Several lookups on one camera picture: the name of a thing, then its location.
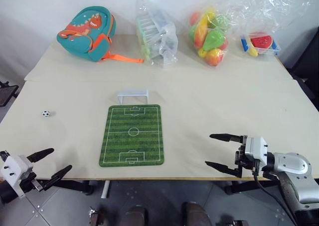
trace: soccer ball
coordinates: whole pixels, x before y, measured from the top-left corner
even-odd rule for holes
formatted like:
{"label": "soccer ball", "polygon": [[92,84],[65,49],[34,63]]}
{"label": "soccer ball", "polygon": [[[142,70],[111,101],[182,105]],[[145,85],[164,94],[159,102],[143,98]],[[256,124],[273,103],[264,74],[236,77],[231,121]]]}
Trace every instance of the soccer ball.
{"label": "soccer ball", "polygon": [[45,110],[45,111],[42,112],[42,115],[43,115],[44,117],[48,117],[48,116],[50,116],[50,112],[47,111],[47,110]]}

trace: robotic arm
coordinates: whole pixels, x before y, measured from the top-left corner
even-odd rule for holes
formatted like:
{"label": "robotic arm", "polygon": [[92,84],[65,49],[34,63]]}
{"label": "robotic arm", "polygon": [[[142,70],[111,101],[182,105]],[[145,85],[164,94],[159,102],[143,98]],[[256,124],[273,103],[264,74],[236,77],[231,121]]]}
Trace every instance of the robotic arm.
{"label": "robotic arm", "polygon": [[32,189],[37,189],[39,192],[42,190],[46,191],[71,170],[72,165],[69,165],[55,173],[45,183],[38,182],[35,179],[36,174],[32,171],[32,163],[43,159],[53,151],[54,149],[50,148],[36,152],[28,157],[23,155],[11,156],[7,151],[0,152],[0,157],[4,161],[1,169],[4,181],[0,183],[0,205],[7,204],[17,197],[23,198],[25,193]]}
{"label": "robotic arm", "polygon": [[242,169],[252,171],[255,180],[259,170],[263,177],[270,180],[279,180],[283,196],[290,210],[295,215],[298,225],[319,225],[319,185],[312,177],[310,162],[297,153],[271,153],[262,137],[249,138],[230,134],[212,134],[210,138],[222,141],[241,143],[235,154],[236,169],[226,165],[205,161],[214,169],[242,177]]}

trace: center circle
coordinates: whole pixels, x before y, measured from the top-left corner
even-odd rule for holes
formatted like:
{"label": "center circle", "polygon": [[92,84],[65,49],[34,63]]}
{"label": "center circle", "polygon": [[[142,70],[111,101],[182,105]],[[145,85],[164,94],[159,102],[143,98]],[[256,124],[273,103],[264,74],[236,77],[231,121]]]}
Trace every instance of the center circle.
{"label": "center circle", "polygon": [[129,135],[130,136],[137,136],[138,134],[139,134],[139,130],[138,130],[138,128],[131,128],[131,129],[129,129]]}

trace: dinosaur design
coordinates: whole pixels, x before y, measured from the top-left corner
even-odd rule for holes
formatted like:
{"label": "dinosaur design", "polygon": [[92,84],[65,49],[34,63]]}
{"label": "dinosaur design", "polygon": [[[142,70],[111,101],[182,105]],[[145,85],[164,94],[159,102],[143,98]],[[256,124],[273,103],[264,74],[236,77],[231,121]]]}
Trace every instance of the dinosaur design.
{"label": "dinosaur design", "polygon": [[102,18],[99,13],[93,14],[91,18],[85,20],[84,24],[80,25],[72,25],[68,24],[66,29],[59,32],[60,37],[67,38],[68,35],[72,35],[69,37],[72,40],[75,37],[87,35],[91,32],[91,29],[97,29],[102,25]]}

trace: cable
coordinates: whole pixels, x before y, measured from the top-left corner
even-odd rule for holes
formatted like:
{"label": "cable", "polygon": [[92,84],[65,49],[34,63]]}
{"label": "cable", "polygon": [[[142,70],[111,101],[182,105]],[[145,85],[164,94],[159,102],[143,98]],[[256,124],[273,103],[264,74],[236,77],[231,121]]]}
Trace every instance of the cable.
{"label": "cable", "polygon": [[261,185],[261,183],[259,182],[258,177],[257,177],[256,174],[254,174],[254,180],[255,180],[256,184],[258,185],[258,187],[259,187],[262,191],[264,191],[266,194],[268,194],[270,197],[272,197],[274,200],[276,200],[276,202],[283,208],[283,210],[285,211],[285,213],[287,214],[287,216],[290,218],[291,222],[293,222],[293,224],[294,224],[295,226],[298,226],[296,217],[295,217],[293,214],[290,215],[290,213],[288,213],[286,207],[280,202],[280,200],[279,200],[275,195],[273,195],[272,193],[270,193],[269,191],[267,191],[267,190]]}

